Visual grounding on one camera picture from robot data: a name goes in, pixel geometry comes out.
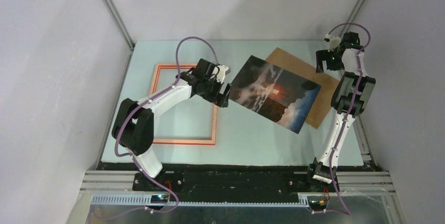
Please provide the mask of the orange wooden picture frame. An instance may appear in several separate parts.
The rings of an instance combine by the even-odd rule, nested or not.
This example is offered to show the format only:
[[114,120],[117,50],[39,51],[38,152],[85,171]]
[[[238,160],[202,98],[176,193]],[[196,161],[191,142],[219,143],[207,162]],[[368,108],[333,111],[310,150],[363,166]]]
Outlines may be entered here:
[[[156,65],[149,94],[173,83],[173,63]],[[215,145],[218,107],[195,95],[180,102],[155,120],[154,144]]]

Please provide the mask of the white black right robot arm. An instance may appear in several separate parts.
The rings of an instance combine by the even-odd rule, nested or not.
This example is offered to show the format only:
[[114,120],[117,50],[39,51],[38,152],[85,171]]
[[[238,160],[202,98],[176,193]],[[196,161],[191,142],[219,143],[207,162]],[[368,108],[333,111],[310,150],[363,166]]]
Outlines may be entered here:
[[308,166],[305,184],[311,191],[319,191],[334,181],[346,134],[364,112],[376,84],[365,70],[364,46],[358,33],[347,32],[343,37],[327,34],[325,41],[329,47],[316,52],[316,73],[324,70],[344,73],[332,95],[333,119],[323,150]]

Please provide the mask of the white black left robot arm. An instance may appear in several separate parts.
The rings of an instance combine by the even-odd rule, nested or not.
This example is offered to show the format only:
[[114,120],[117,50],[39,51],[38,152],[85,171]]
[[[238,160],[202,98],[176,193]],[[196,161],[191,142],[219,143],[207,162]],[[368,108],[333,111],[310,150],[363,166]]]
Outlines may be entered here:
[[231,84],[225,84],[224,80],[229,73],[229,66],[200,59],[190,70],[179,71],[164,90],[121,102],[111,130],[115,148],[122,146],[128,150],[152,190],[161,190],[166,184],[165,175],[160,173],[163,166],[152,148],[156,118],[195,95],[220,108],[228,107]]

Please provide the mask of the sunset photo print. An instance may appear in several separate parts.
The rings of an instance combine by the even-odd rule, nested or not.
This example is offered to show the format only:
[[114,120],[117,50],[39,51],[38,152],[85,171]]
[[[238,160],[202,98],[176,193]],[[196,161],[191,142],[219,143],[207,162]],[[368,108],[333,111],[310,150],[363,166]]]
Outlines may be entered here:
[[229,99],[298,134],[321,85],[250,56],[233,79]]

